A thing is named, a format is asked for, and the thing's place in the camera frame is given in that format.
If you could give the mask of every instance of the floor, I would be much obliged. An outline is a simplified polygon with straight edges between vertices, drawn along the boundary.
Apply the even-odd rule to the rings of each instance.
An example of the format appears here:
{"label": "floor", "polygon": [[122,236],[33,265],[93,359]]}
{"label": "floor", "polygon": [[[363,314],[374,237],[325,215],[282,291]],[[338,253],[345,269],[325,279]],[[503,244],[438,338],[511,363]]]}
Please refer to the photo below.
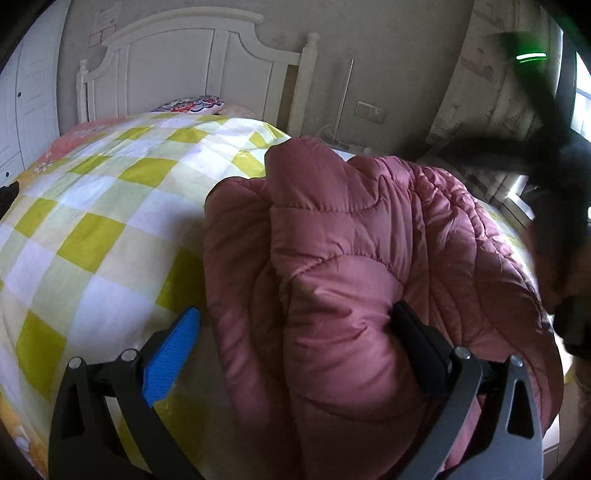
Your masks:
{"label": "floor", "polygon": [[558,430],[559,439],[557,439],[557,445],[544,450],[544,478],[547,478],[552,473],[576,440],[579,425],[578,403],[579,389],[576,383],[571,382],[565,385],[562,408],[556,421],[546,433],[546,437],[552,438],[556,436],[556,430]]}

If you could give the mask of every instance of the pink puffer jacket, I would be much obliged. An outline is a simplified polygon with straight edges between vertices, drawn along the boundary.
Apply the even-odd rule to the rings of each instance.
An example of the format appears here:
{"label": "pink puffer jacket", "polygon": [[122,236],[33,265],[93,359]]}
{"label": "pink puffer jacket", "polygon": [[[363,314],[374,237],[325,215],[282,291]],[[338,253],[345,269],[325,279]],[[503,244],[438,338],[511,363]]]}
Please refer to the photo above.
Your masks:
{"label": "pink puffer jacket", "polygon": [[396,157],[346,163],[314,139],[272,147],[265,163],[267,178],[209,194],[204,264],[236,418],[271,478],[374,480],[408,448],[432,405],[388,329],[401,299],[482,359],[520,354],[547,429],[563,390],[553,336],[459,181]]}

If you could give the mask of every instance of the bedpost finial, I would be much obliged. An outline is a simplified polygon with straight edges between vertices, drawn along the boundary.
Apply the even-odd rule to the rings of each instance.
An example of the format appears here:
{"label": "bedpost finial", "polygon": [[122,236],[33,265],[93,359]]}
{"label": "bedpost finial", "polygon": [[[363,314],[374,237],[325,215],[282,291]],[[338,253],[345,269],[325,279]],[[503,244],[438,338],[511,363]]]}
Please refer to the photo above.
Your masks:
{"label": "bedpost finial", "polygon": [[308,44],[306,47],[318,48],[318,41],[320,40],[320,34],[318,32],[308,33]]}

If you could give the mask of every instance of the wall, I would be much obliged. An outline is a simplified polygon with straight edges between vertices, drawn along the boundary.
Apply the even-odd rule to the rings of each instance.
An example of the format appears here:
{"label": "wall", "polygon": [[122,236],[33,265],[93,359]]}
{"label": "wall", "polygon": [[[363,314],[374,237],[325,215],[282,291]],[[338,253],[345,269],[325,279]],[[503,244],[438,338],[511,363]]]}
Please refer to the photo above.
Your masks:
{"label": "wall", "polygon": [[[96,11],[114,0],[73,0],[66,19],[58,69],[60,130],[77,122],[76,72],[80,59],[96,68],[106,48],[88,47]],[[355,68],[339,128],[341,141],[395,153],[423,140],[456,65],[473,0],[122,0],[118,29],[163,10],[196,5],[233,7],[265,15],[256,30],[273,48],[300,51],[309,31],[320,48],[304,133],[333,125],[346,69]],[[353,116],[361,100],[384,109],[373,124]]]}

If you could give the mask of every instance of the wardrobe door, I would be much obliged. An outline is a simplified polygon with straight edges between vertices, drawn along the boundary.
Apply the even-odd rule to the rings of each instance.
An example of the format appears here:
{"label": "wardrobe door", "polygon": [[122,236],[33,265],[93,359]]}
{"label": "wardrobe door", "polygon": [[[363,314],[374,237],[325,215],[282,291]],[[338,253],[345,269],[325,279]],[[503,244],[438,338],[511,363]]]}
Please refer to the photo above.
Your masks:
{"label": "wardrobe door", "polygon": [[16,109],[17,67],[20,52],[19,45],[0,74],[0,166],[20,150]]}
{"label": "wardrobe door", "polygon": [[56,0],[22,39],[17,73],[17,127],[25,168],[60,136],[57,59],[71,0]]}

